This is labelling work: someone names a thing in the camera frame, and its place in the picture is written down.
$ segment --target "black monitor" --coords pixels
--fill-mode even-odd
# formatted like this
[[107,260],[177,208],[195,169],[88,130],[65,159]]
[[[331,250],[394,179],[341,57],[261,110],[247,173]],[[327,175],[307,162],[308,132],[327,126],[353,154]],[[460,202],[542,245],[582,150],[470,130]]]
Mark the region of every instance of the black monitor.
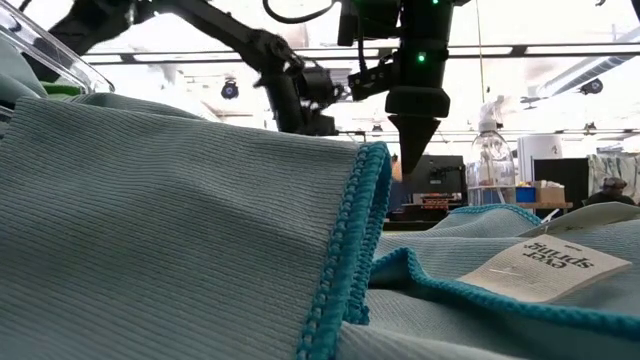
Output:
[[422,155],[409,179],[403,181],[413,194],[455,194],[466,191],[462,156]]

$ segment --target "cardboard box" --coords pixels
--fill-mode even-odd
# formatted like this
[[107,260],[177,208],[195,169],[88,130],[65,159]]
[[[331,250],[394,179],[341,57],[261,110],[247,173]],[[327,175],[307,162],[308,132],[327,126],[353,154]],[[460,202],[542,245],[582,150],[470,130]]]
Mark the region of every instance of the cardboard box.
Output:
[[564,188],[536,188],[536,202],[564,204]]

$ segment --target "camera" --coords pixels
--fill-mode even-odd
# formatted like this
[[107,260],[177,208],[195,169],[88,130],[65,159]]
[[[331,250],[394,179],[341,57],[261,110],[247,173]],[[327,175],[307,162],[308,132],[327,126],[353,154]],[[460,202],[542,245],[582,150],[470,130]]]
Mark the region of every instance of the camera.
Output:
[[234,79],[227,79],[220,91],[222,98],[227,100],[235,99],[239,94],[238,85],[236,85],[236,81]]
[[578,91],[582,95],[599,94],[602,91],[603,87],[604,84],[602,84],[602,81],[600,79],[594,79],[580,86],[580,90]]

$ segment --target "green object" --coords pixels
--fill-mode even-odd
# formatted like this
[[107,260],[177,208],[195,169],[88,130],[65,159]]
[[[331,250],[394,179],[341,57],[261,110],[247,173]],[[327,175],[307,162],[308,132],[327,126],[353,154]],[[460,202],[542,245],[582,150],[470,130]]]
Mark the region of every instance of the green object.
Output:
[[41,84],[49,95],[75,96],[82,94],[82,89],[73,85],[52,84],[47,82],[41,82]]

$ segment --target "person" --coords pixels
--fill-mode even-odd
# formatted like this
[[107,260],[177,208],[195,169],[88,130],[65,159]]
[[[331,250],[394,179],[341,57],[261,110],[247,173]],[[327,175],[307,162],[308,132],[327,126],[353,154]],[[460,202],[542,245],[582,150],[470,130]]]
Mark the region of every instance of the person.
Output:
[[602,190],[587,199],[586,206],[606,202],[620,202],[628,205],[636,205],[632,198],[622,195],[622,191],[627,187],[627,183],[616,177],[604,179]]

